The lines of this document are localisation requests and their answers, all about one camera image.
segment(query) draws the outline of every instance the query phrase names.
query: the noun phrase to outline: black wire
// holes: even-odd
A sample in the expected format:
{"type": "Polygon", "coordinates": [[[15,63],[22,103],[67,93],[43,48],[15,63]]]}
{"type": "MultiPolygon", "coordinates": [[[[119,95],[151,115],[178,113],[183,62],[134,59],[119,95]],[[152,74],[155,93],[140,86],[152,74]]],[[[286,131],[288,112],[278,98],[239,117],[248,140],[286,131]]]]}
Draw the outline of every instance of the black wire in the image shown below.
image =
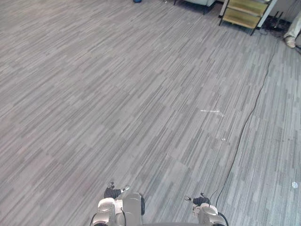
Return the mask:
{"type": "Polygon", "coordinates": [[[218,212],[218,215],[221,215],[221,216],[222,216],[222,218],[224,218],[224,219],[225,219],[227,226],[229,226],[229,223],[228,223],[228,221],[227,221],[226,217],[225,217],[225,216],[224,216],[222,213],[220,213],[220,212],[218,212]]]}
{"type": "Polygon", "coordinates": [[[121,208],[123,217],[124,217],[124,226],[127,226],[127,218],[126,218],[126,214],[124,213],[123,209],[121,208]]]}
{"type": "Polygon", "coordinates": [[[218,199],[220,198],[220,196],[221,196],[221,194],[222,194],[222,191],[224,190],[224,187],[225,187],[225,185],[226,185],[226,182],[227,182],[227,180],[228,180],[228,178],[229,178],[229,175],[230,175],[230,172],[231,172],[231,170],[232,170],[234,161],[235,161],[235,159],[236,159],[236,155],[237,155],[237,153],[238,153],[238,148],[239,148],[239,145],[240,145],[240,140],[241,140],[242,134],[243,134],[243,132],[244,132],[244,130],[245,130],[246,124],[247,124],[247,122],[249,121],[249,119],[250,119],[252,113],[253,113],[254,110],[255,110],[255,107],[256,107],[256,105],[257,105],[257,101],[258,101],[258,99],[259,99],[259,95],[260,95],[260,93],[261,93],[261,91],[262,91],[262,89],[263,89],[263,86],[264,86],[264,84],[265,84],[266,78],[267,78],[267,76],[268,76],[268,74],[269,74],[269,66],[270,66],[270,64],[271,64],[271,62],[272,62],[272,60],[273,60],[273,58],[274,58],[274,55],[275,55],[275,52],[276,52],[276,46],[277,46],[279,40],[280,40],[280,39],[278,39],[277,42],[275,43],[274,50],[273,50],[273,54],[272,54],[272,56],[271,56],[271,59],[269,60],[267,72],[266,72],[266,74],[265,74],[265,76],[264,76],[264,80],[263,80],[263,83],[262,83],[262,85],[261,85],[261,87],[260,87],[259,93],[258,93],[258,95],[257,95],[256,101],[255,101],[255,104],[254,104],[254,107],[253,107],[253,109],[251,110],[251,112],[249,113],[249,116],[247,117],[247,119],[246,119],[246,121],[245,121],[245,123],[244,123],[244,125],[243,125],[243,127],[242,127],[242,129],[241,129],[241,132],[240,132],[240,134],[239,134],[239,139],[238,139],[238,144],[237,144],[237,147],[236,147],[236,152],[235,152],[235,155],[234,155],[234,158],[233,158],[233,161],[232,161],[230,170],[229,170],[229,172],[228,172],[228,174],[227,174],[226,180],[225,180],[225,182],[224,182],[224,184],[223,184],[223,186],[222,186],[221,192],[219,193],[219,195],[218,195],[218,197],[217,197],[215,207],[217,207],[218,199]]]}
{"type": "Polygon", "coordinates": [[[92,219],[91,219],[91,222],[90,222],[90,226],[92,225],[93,219],[94,219],[94,217],[95,217],[96,214],[93,215],[93,217],[92,217],[92,219]]]}

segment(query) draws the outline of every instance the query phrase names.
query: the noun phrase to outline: floor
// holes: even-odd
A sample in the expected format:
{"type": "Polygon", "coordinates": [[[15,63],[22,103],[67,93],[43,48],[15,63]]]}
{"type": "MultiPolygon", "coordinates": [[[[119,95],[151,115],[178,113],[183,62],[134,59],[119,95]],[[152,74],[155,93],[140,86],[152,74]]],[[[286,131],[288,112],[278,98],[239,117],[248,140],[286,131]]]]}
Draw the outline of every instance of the floor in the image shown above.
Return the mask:
{"type": "Polygon", "coordinates": [[[0,225],[86,226],[111,180],[144,223],[225,184],[230,225],[301,225],[301,57],[220,9],[2,0],[0,225]]]}

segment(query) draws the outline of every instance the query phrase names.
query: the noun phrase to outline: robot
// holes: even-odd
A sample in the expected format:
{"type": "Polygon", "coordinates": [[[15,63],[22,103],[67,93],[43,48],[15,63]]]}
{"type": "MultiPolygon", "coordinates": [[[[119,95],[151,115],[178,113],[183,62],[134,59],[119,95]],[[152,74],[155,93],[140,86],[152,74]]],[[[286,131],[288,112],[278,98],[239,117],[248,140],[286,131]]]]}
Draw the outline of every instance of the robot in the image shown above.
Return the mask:
{"type": "Polygon", "coordinates": [[[93,215],[90,226],[229,226],[225,216],[210,204],[210,199],[203,193],[199,198],[185,196],[184,200],[192,203],[192,213],[199,224],[191,223],[155,223],[142,224],[145,212],[144,198],[139,193],[131,193],[127,197],[117,199],[129,186],[114,189],[110,182],[104,192],[104,198],[98,203],[98,211],[93,215]]]}

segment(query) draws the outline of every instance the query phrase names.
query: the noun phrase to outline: white chair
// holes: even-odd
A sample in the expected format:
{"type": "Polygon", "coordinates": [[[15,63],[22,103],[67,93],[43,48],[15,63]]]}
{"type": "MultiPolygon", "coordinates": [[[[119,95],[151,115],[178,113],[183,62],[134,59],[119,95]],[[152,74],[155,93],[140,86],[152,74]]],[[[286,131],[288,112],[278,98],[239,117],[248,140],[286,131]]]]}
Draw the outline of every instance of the white chair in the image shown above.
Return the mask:
{"type": "Polygon", "coordinates": [[[204,7],[204,14],[206,13],[206,11],[208,11],[208,9],[211,6],[213,6],[213,3],[215,2],[215,0],[185,0],[185,1],[205,6],[204,7]]]}

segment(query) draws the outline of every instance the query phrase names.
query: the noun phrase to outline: shelf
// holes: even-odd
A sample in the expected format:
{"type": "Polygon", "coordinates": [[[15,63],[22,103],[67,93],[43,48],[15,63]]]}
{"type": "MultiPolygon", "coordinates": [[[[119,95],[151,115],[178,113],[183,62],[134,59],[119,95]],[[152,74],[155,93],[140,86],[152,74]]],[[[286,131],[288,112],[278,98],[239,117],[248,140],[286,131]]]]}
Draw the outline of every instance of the shelf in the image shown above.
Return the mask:
{"type": "Polygon", "coordinates": [[[252,16],[247,13],[228,8],[225,11],[224,17],[222,19],[233,24],[238,24],[247,28],[254,29],[258,24],[260,17],[252,16]]]}
{"type": "Polygon", "coordinates": [[[245,12],[254,16],[262,17],[267,4],[253,0],[229,0],[228,8],[245,12]]]}

